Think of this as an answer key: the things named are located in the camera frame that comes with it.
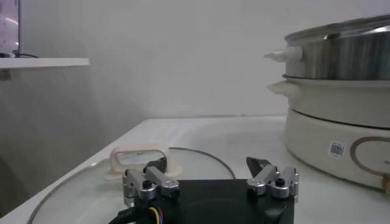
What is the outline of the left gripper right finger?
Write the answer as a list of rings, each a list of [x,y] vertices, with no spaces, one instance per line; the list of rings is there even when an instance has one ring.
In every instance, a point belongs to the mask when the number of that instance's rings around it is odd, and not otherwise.
[[[280,170],[266,159],[253,157],[247,157],[246,163],[252,175],[247,180],[247,187],[257,197],[269,193],[276,199],[292,197],[295,203],[298,202],[299,172],[295,167]]]

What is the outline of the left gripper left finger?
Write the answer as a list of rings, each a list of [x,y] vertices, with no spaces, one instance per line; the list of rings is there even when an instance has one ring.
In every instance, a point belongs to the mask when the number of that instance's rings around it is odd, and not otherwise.
[[[136,199],[149,202],[155,200],[158,195],[177,198],[180,195],[179,182],[166,176],[166,170],[166,157],[148,162],[141,172],[126,169],[122,175],[124,204],[132,207]]]

